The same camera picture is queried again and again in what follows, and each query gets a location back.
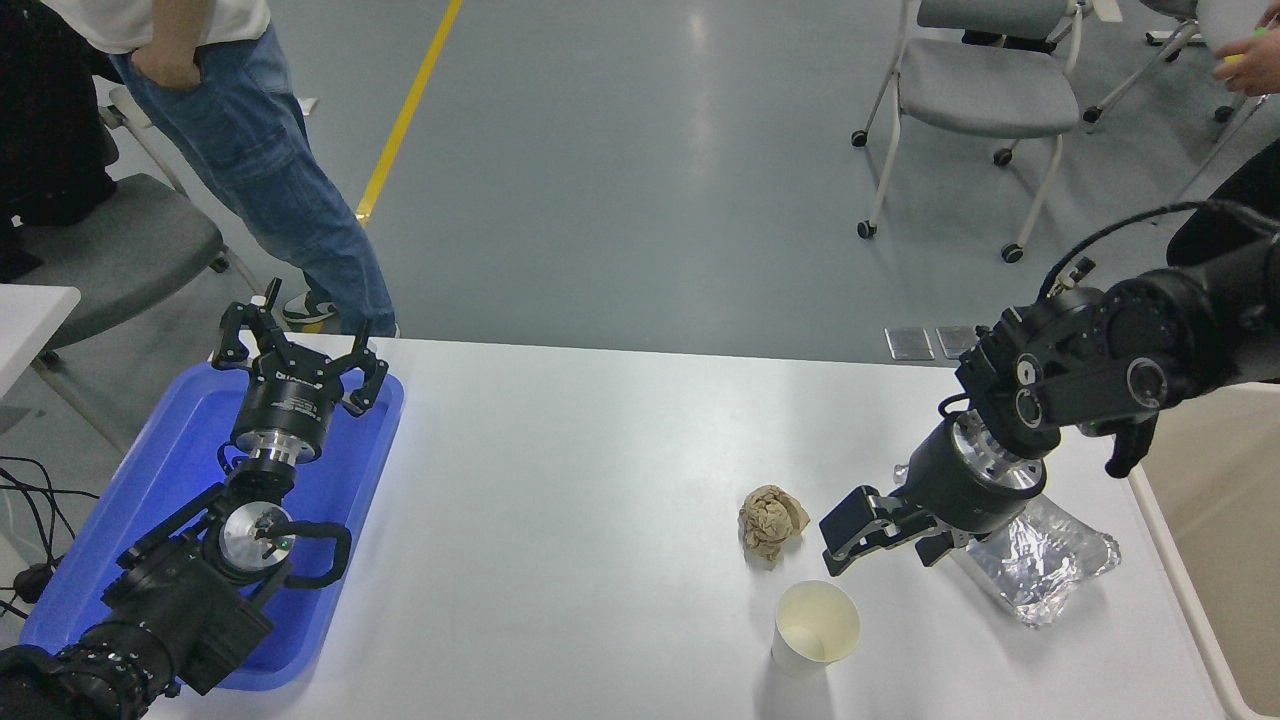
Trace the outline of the person's hand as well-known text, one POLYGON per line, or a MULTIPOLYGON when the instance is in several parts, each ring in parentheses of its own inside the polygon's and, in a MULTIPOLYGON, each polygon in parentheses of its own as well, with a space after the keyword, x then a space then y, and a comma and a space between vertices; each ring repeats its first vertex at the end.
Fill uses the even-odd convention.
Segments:
POLYGON ((1279 29, 1262 29, 1222 45, 1212 77, 1231 92, 1256 97, 1279 92, 1279 29))

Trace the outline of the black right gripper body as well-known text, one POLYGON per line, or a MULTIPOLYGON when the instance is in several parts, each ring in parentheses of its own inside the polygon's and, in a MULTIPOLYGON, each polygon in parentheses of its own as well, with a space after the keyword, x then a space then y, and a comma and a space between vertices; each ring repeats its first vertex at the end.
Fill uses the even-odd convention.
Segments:
POLYGON ((1036 497, 1036 460, 1005 448, 979 416, 948 416, 913 452, 893 496, 946 527, 989 533, 1036 497))

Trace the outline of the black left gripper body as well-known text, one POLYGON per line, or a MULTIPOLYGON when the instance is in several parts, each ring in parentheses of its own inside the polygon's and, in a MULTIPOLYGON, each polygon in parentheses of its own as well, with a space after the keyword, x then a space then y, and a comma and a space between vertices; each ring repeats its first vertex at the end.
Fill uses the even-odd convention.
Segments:
POLYGON ((234 442, 247 443, 252 436, 274 430, 305 443, 321 443, 343 393, 342 380, 324 368, 255 360, 234 423, 234 442))

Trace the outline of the person's left hand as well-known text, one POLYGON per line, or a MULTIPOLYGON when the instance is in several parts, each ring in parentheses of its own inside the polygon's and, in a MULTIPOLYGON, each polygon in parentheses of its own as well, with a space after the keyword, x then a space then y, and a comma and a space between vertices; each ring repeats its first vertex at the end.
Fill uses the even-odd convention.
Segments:
POLYGON ((187 91, 201 85, 201 72, 191 49, 143 46, 132 53, 136 70, 155 85, 187 91))

